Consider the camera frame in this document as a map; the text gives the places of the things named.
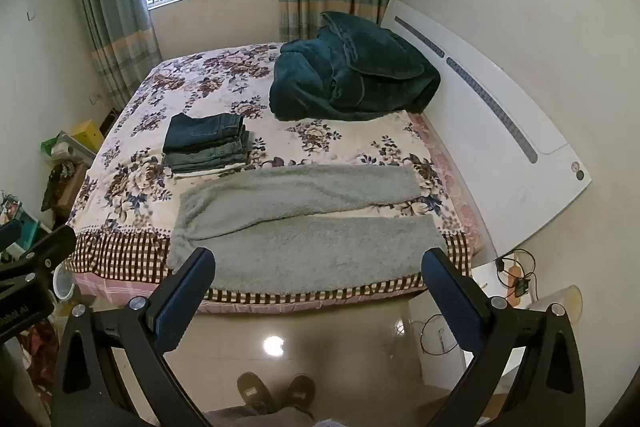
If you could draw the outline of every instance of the white headboard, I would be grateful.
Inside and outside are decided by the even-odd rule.
[[[442,83],[424,114],[498,255],[546,225],[589,185],[580,158],[546,114],[478,50],[398,0],[389,1],[382,26],[411,42],[440,72]]]

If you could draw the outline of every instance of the person's feet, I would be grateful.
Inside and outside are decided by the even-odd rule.
[[[308,412],[316,397],[316,385],[307,375],[297,375],[284,396],[283,407],[296,407]]]
[[[278,408],[267,386],[255,373],[243,373],[238,378],[238,391],[244,403],[251,407],[263,406],[267,414],[275,413]]]

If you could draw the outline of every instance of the bed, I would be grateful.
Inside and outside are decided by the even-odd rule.
[[[312,162],[412,165],[422,192],[418,200],[373,206],[356,215],[430,214],[446,239],[449,258],[462,273],[469,272],[482,246],[482,229],[424,118],[396,112],[367,122],[278,121],[268,108],[268,94],[279,49],[279,43],[269,43],[215,50],[168,60],[151,71],[107,136],[72,209],[69,224],[78,245],[66,267],[83,293],[116,306],[149,295],[170,273],[165,256],[180,193],[204,180],[233,175],[178,179],[163,164],[164,136],[171,117],[180,112],[193,117],[243,115],[253,143],[250,163],[243,169]],[[200,311],[273,314],[423,289],[419,273],[298,295],[267,295],[250,285],[212,288]]]

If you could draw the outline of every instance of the checkered bed skirt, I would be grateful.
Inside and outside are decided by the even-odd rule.
[[[465,234],[444,235],[449,259],[463,275],[470,273],[471,254]],[[76,251],[65,261],[67,269],[77,273],[92,273],[106,282],[126,282],[128,287],[136,283],[159,284],[171,274],[165,259],[169,247],[169,237],[154,232],[113,232],[96,227],[78,233]],[[211,288],[204,296],[204,303],[221,305],[251,305],[265,308],[275,305],[286,309],[298,303],[334,305],[380,299],[422,291],[425,286],[422,274],[408,274],[398,279],[374,282],[362,286],[341,289],[319,289],[311,293],[270,294],[248,291]]]

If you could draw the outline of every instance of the yellow box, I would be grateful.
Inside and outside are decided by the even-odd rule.
[[[71,133],[69,134],[94,152],[98,152],[102,142],[104,142],[104,137],[93,120],[86,120],[76,124],[71,128]]]

